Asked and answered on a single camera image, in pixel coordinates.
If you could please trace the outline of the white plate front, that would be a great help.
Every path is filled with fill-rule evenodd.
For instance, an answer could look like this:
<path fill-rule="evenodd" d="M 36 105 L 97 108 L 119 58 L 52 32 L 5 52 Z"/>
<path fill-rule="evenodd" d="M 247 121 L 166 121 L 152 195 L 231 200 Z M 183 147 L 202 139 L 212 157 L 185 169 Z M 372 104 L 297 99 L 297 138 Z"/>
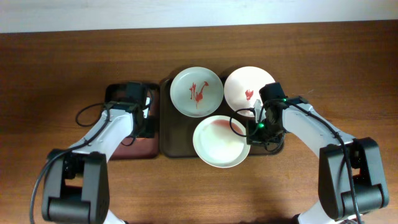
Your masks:
<path fill-rule="evenodd" d="M 196 154 L 207 164 L 230 168 L 247 158 L 246 128 L 236 119 L 224 115 L 210 116 L 201 121 L 193 132 Z"/>

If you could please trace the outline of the grey-white plate with sauce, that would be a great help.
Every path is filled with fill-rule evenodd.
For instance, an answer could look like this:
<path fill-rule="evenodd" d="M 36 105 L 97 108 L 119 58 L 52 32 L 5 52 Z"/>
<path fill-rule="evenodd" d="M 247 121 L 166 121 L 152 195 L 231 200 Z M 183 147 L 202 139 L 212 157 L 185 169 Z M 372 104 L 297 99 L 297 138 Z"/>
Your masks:
<path fill-rule="evenodd" d="M 182 70 L 172 80 L 170 99 L 185 116 L 200 118 L 215 112 L 224 98 L 220 77 L 204 67 Z"/>

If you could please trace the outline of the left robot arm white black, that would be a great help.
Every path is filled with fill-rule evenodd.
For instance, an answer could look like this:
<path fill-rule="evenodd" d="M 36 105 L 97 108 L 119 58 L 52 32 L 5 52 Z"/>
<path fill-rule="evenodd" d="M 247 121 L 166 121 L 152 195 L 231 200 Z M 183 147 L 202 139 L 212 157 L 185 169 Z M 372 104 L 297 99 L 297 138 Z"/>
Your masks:
<path fill-rule="evenodd" d="M 124 139 L 147 131 L 153 84 L 110 85 L 90 130 L 67 149 L 53 149 L 35 185 L 44 183 L 42 218 L 54 223 L 123 223 L 110 209 L 107 163 Z"/>

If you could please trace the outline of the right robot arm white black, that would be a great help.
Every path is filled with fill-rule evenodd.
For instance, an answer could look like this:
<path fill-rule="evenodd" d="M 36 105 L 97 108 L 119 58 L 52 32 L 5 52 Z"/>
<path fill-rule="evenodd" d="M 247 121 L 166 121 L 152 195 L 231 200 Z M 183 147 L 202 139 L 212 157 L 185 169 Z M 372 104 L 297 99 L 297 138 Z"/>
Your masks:
<path fill-rule="evenodd" d="M 278 154 L 288 133 L 317 157 L 318 202 L 293 217 L 293 223 L 361 223 L 361 216 L 389 203 L 379 146 L 358 139 L 321 117 L 301 96 L 289 98 L 279 83 L 266 84 L 247 123 L 249 145 Z"/>

